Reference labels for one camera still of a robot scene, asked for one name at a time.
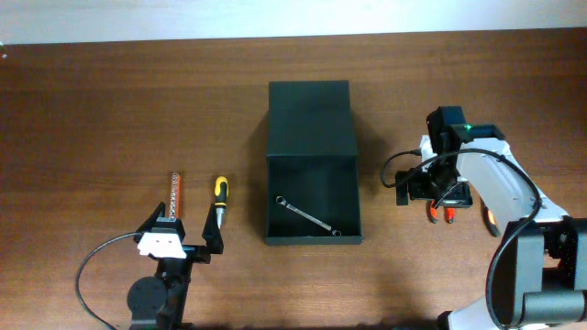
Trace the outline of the silver ring wrench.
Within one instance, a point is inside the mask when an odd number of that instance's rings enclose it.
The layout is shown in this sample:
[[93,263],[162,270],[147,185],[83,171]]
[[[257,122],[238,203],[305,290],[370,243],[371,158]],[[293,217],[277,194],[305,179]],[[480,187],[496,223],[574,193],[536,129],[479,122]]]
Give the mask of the silver ring wrench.
[[288,201],[285,200],[285,198],[283,196],[278,195],[275,198],[275,202],[279,205],[284,206],[286,209],[302,216],[303,218],[305,218],[306,220],[309,220],[310,222],[324,228],[326,231],[328,231],[333,237],[340,237],[341,236],[341,232],[335,228],[333,228],[331,225],[313,217],[312,215],[300,210],[299,208],[293,206],[292,204],[290,204]]

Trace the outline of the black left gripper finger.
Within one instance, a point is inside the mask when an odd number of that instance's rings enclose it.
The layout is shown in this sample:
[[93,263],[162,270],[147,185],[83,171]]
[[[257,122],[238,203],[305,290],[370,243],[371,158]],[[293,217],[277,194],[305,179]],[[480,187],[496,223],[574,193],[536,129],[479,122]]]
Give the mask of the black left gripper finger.
[[221,255],[224,252],[224,242],[216,219],[216,207],[212,203],[205,221],[202,238],[210,254]]
[[134,242],[138,243],[145,232],[150,232],[157,220],[165,215],[166,204],[160,202],[153,213],[138,227],[134,235]]

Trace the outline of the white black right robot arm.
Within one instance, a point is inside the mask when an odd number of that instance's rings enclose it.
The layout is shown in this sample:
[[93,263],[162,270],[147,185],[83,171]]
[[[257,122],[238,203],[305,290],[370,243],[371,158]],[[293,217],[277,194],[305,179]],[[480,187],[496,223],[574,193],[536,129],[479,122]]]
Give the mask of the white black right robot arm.
[[476,191],[502,241],[485,294],[442,313],[440,329],[547,329],[586,319],[586,221],[553,203],[515,160],[494,125],[470,125],[461,107],[426,118],[422,161],[395,175],[396,202],[468,208]]

